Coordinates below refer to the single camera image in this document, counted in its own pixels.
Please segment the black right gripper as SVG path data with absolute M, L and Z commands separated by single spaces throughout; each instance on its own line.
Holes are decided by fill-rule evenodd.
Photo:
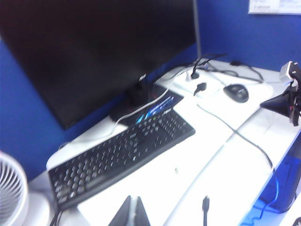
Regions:
M 290 82 L 290 93 L 284 93 L 260 103 L 260 108 L 273 111 L 281 115 L 289 115 L 290 122 L 298 126 L 298 120 L 301 116 L 301 70 L 295 68 L 290 73 L 292 82 Z

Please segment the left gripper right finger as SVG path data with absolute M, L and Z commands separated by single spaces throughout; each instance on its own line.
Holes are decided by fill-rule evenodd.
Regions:
M 136 201 L 135 225 L 150 226 L 150 222 L 140 196 L 137 197 L 137 201 Z

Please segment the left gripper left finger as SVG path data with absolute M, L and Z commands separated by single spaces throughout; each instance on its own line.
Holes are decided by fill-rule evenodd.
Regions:
M 131 196 L 128 196 L 110 222 L 110 226 L 126 226 L 129 219 Z

